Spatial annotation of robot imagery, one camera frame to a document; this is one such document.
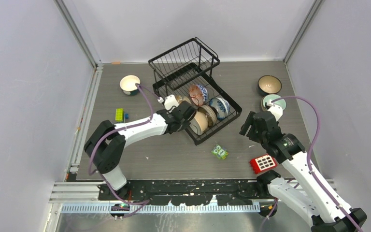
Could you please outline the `black wire dish rack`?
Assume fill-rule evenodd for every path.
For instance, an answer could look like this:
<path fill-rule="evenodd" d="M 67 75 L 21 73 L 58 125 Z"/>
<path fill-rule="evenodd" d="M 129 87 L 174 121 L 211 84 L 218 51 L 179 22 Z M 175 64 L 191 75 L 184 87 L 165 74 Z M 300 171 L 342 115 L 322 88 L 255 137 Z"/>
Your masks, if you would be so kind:
<path fill-rule="evenodd" d="M 195 84 L 206 88 L 205 103 L 216 97 L 229 103 L 230 112 L 225 119 L 219 120 L 202 135 L 191 128 L 186 129 L 195 145 L 202 144 L 240 116 L 242 108 L 213 78 L 213 69 L 220 64 L 218 54 L 200 38 L 192 37 L 151 58 L 148 64 L 154 73 L 153 90 L 159 96 L 189 96 L 188 89 Z"/>

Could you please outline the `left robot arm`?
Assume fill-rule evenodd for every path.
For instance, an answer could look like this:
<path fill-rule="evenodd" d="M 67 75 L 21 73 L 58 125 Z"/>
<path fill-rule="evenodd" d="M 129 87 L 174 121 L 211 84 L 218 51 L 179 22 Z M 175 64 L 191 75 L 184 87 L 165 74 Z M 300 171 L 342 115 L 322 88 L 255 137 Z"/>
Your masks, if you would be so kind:
<path fill-rule="evenodd" d="M 172 134 L 190 125 L 197 110 L 188 102 L 161 109 L 147 118 L 115 125 L 109 120 L 101 122 L 84 145 L 89 156 L 89 174 L 92 165 L 109 185 L 117 200 L 128 196 L 127 179 L 119 166 L 126 147 L 153 136 Z"/>

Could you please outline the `mint green bowl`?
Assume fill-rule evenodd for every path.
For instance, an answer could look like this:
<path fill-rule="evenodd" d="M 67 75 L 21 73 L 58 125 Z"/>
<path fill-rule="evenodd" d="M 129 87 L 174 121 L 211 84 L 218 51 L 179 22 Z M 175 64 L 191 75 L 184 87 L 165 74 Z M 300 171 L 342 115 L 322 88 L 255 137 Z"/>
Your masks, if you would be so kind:
<path fill-rule="evenodd" d="M 272 104 L 276 104 L 280 106 L 282 110 L 284 111 L 286 109 L 286 101 L 284 99 L 276 101 L 276 99 L 279 99 L 279 98 L 281 98 L 281 96 L 277 94 L 269 94 L 269 95 L 264 96 L 261 100 L 261 110 L 267 111 L 269 108 L 268 103 L 272 103 Z"/>

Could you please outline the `blue white patterned bowl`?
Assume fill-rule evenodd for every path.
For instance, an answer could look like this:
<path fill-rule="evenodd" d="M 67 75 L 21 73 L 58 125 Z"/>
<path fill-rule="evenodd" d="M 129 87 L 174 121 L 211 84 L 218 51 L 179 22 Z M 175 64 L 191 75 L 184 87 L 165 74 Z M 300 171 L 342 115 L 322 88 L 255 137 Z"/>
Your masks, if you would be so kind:
<path fill-rule="evenodd" d="M 214 97 L 210 99 L 209 106 L 216 110 L 219 120 L 225 119 L 230 114 L 230 105 L 224 98 Z"/>

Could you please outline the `dark teal bowl white foot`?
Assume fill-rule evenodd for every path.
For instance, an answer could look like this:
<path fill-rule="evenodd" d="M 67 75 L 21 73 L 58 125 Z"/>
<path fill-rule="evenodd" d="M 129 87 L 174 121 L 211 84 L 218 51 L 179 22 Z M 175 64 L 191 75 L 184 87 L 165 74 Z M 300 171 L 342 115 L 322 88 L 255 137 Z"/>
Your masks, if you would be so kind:
<path fill-rule="evenodd" d="M 126 95 L 132 96 L 138 94 L 140 91 L 138 85 L 141 83 L 139 77 L 135 75 L 127 75 L 120 80 L 120 89 Z"/>

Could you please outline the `teal bowl tan interior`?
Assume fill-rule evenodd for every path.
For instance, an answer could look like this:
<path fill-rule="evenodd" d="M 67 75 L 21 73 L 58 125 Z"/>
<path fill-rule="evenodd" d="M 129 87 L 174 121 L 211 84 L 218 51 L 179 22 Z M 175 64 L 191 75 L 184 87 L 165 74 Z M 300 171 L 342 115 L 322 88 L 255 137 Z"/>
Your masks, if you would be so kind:
<path fill-rule="evenodd" d="M 257 82 L 257 90 L 259 94 L 265 96 L 269 94 L 278 94 L 283 85 L 282 82 L 275 76 L 264 75 Z"/>

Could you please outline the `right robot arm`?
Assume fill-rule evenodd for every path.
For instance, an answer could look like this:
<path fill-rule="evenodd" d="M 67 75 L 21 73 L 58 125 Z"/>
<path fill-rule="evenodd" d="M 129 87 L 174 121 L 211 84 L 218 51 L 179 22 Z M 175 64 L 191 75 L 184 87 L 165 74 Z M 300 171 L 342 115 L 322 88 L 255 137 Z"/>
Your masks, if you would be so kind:
<path fill-rule="evenodd" d="M 295 211 L 313 232 L 359 232 L 367 220 L 361 208 L 353 208 L 331 187 L 308 159 L 305 147 L 292 134 L 281 132 L 270 111 L 253 112 L 240 130 L 261 144 L 267 154 L 296 179 L 303 191 L 288 184 L 275 170 L 257 176 L 256 190 L 262 198 L 273 196 Z"/>

